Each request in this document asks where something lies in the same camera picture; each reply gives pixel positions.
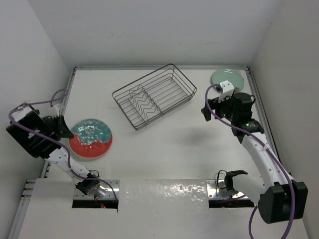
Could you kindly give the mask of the red and teal plate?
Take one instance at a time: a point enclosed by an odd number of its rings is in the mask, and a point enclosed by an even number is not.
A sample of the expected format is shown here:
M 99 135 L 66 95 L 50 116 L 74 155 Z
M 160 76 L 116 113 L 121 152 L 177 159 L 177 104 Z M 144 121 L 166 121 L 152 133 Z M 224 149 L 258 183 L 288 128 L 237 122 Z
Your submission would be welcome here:
M 113 141 L 107 124 L 99 119 L 84 119 L 77 122 L 70 131 L 74 137 L 68 139 L 71 151 L 84 159 L 96 159 L 105 155 Z

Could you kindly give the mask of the light green plate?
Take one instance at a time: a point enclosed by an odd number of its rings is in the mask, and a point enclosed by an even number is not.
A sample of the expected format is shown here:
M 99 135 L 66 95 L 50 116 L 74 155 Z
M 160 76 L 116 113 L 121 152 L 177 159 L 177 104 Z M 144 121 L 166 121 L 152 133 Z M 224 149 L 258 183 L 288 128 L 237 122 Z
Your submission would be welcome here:
M 231 69 L 218 69 L 211 76 L 211 84 L 220 84 L 224 81 L 229 81 L 236 92 L 241 91 L 245 84 L 243 76 Z

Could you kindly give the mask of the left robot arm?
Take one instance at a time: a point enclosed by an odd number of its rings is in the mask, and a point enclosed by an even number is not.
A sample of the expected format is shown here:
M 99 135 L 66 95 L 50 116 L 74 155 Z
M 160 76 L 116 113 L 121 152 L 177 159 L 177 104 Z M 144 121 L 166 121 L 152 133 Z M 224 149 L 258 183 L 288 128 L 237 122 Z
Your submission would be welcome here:
M 84 195 L 93 196 L 100 182 L 85 166 L 71 157 L 70 150 L 61 139 L 73 139 L 64 116 L 46 116 L 27 104 L 21 105 L 8 114 L 10 125 L 7 132 L 34 158 L 42 158 L 57 165 Z

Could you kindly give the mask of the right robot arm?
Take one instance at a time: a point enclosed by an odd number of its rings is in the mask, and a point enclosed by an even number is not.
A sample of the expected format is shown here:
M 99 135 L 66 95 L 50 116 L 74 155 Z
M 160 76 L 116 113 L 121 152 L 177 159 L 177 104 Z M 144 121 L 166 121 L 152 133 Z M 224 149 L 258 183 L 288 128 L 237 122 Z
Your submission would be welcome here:
M 224 189 L 244 193 L 256 206 L 267 224 L 292 222 L 304 215 L 308 188 L 297 182 L 283 167 L 268 144 L 261 124 L 252 117 L 255 97 L 233 93 L 221 99 L 205 99 L 201 109 L 206 121 L 212 118 L 231 127 L 233 135 L 251 156 L 263 180 L 262 184 L 248 178 L 245 170 L 226 172 Z

